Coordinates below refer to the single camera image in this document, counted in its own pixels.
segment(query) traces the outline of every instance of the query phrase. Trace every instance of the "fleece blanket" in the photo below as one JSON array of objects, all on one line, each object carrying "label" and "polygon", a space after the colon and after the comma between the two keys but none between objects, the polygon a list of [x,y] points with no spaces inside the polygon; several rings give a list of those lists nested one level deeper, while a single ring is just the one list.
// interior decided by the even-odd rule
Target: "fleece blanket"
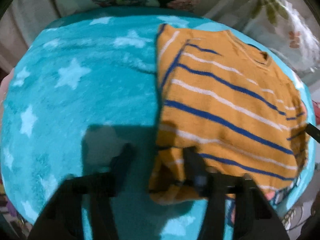
[{"label": "fleece blanket", "polygon": [[[155,39],[161,23],[206,31],[229,29],[167,9],[102,8],[53,22],[18,63],[4,102],[1,173],[12,204],[31,223],[68,174],[104,170],[123,143],[130,142],[138,150],[137,158],[124,190],[112,200],[120,239],[197,238],[205,200],[160,206],[147,191],[160,110]],[[261,44],[232,32],[273,57],[299,89],[308,122],[314,124],[310,95],[294,73]],[[299,184],[275,206],[279,215],[310,182],[314,151],[310,140],[307,166]],[[85,202],[84,234],[90,240]],[[231,206],[227,201],[227,211]],[[225,239],[232,237],[229,218],[227,214]]]}]

